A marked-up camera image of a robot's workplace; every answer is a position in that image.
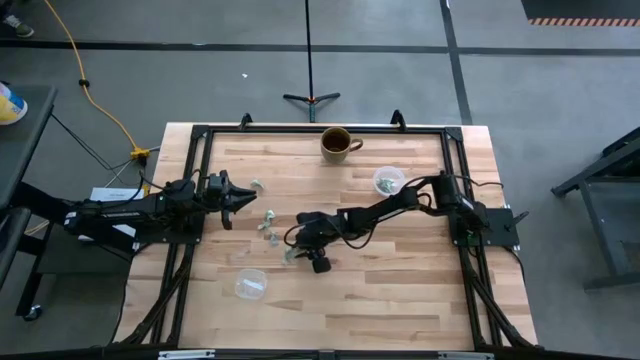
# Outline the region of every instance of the light stand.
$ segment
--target light stand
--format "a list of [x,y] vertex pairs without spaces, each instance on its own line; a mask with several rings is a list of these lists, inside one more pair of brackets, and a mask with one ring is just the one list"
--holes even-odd
[[307,20],[307,60],[309,63],[309,97],[284,94],[282,97],[287,100],[297,100],[302,101],[309,105],[309,122],[316,122],[316,105],[322,101],[327,99],[337,99],[340,97],[340,93],[332,93],[327,95],[322,95],[318,97],[313,96],[313,68],[311,66],[311,29],[309,28],[309,0],[304,1],[304,11]]

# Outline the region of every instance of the small clear container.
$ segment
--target small clear container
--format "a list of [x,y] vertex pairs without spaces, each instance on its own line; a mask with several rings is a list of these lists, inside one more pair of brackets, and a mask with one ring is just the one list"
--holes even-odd
[[373,174],[373,187],[385,197],[397,194],[404,182],[402,171],[393,166],[383,166]]
[[243,269],[236,278],[236,295],[243,299],[258,300],[267,290],[267,274],[260,270]]

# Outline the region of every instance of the wooden tabletop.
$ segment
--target wooden tabletop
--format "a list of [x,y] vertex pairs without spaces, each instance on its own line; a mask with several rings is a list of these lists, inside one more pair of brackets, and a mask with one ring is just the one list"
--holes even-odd
[[[154,182],[182,177],[192,125],[167,124]],[[478,182],[499,181],[488,128],[462,129],[471,177]],[[370,206],[382,200],[372,187],[373,172],[381,166],[395,166],[407,179],[443,169],[437,136],[354,136],[364,139],[363,148],[342,165],[329,165],[320,155],[320,134],[215,135],[210,171],[228,170],[231,181],[240,187],[248,188],[253,179],[259,179],[266,188],[259,191],[257,200],[232,215],[232,231],[222,228],[219,214],[207,216],[191,272],[181,347],[473,348],[460,260],[446,218],[408,212],[378,225],[371,243],[362,250],[335,242],[326,248],[333,270],[324,274],[313,273],[306,259],[283,265],[287,246],[272,247],[257,230],[267,210],[275,212],[272,229],[282,236],[296,224],[299,212],[335,214],[338,208]],[[457,164],[455,151],[452,154]],[[488,207],[503,205],[499,186],[474,192]],[[166,245],[156,244],[134,259],[116,340],[131,333],[156,300],[166,252]],[[488,248],[487,261],[496,301],[521,334],[535,343],[518,263],[501,248]],[[267,274],[261,300],[235,295],[236,275],[245,268]],[[486,311],[479,308],[483,333],[489,339]]]

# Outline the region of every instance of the concrete floor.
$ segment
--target concrete floor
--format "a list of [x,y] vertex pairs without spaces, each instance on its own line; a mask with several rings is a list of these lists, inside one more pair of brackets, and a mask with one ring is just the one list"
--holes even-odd
[[[638,48],[640,28],[533,27],[518,0],[450,0],[460,46]],[[294,0],[56,0],[79,39],[303,44],[303,3]],[[438,0],[312,0],[318,44],[446,45]],[[19,14],[41,39],[63,33],[41,2]],[[4,80],[53,84],[55,113],[111,163],[126,159],[120,131],[85,101],[68,50],[1,49]],[[143,146],[159,145],[168,121],[304,122],[284,92],[306,94],[304,53],[82,51],[96,99]],[[505,195],[531,215],[519,225],[521,256],[539,342],[556,350],[640,357],[640,287],[585,293],[606,274],[582,200],[549,189],[640,125],[638,59],[462,56],[473,123],[488,125]],[[320,122],[460,124],[448,55],[319,53],[316,92],[342,97]],[[60,145],[59,139],[66,139]],[[153,172],[152,161],[148,171]],[[47,126],[26,179],[54,196],[85,197],[110,174],[55,123]],[[136,180],[136,170],[125,172]],[[19,257],[0,293],[0,352],[88,347],[109,341],[121,276],[58,276],[38,298],[34,323],[12,316],[31,259]]]

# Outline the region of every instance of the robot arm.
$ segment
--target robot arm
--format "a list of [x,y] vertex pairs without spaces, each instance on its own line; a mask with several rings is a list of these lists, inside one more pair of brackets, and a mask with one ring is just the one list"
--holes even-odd
[[[191,179],[167,183],[162,191],[143,199],[125,201],[85,200],[72,207],[64,222],[72,234],[82,234],[123,251],[131,243],[197,243],[198,222],[204,214],[220,212],[225,229],[231,230],[230,214],[256,199],[256,192],[234,186],[227,171],[211,174],[200,193]],[[128,225],[136,230],[135,240],[114,229]]]
[[[420,181],[416,185],[410,185],[418,180]],[[431,196],[428,193],[419,193],[427,184],[433,188],[436,208],[431,207]],[[429,198],[427,205],[420,202],[419,198],[423,196]],[[338,209],[337,215],[333,216],[322,212],[300,213],[296,220],[298,226],[304,225],[304,228],[296,234],[295,243],[288,245],[300,251],[297,257],[311,260],[316,273],[326,272],[331,269],[331,264],[324,256],[325,246],[343,238],[350,247],[360,249],[367,244],[366,241],[358,247],[351,245],[350,241],[370,234],[382,221],[405,211],[415,210],[430,216],[455,214],[461,220],[461,226],[469,233],[479,233],[489,228],[484,204],[467,199],[460,192],[454,175],[441,173],[412,180],[397,194],[368,208]]]

